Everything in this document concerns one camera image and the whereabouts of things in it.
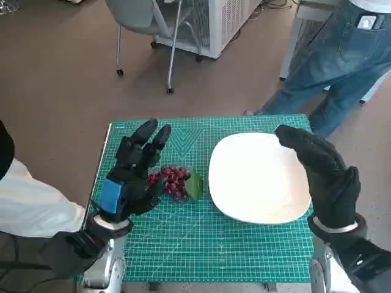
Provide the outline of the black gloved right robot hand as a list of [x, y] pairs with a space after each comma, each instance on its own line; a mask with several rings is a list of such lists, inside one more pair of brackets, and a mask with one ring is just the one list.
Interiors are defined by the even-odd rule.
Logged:
[[317, 222], [332, 230], [355, 224], [361, 190], [358, 168], [346, 166], [333, 144], [306, 130], [280, 125], [275, 134], [305, 168]]

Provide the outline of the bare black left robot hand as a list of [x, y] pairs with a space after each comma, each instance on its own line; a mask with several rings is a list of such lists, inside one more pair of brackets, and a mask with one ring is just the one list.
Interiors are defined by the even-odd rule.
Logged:
[[157, 119], [152, 118], [132, 135], [122, 137], [115, 165], [104, 180], [98, 201], [99, 214], [107, 222], [122, 222], [131, 214], [143, 214], [158, 204], [163, 181], [149, 184], [148, 170], [160, 160], [172, 127], [166, 124], [153, 136], [157, 127]]

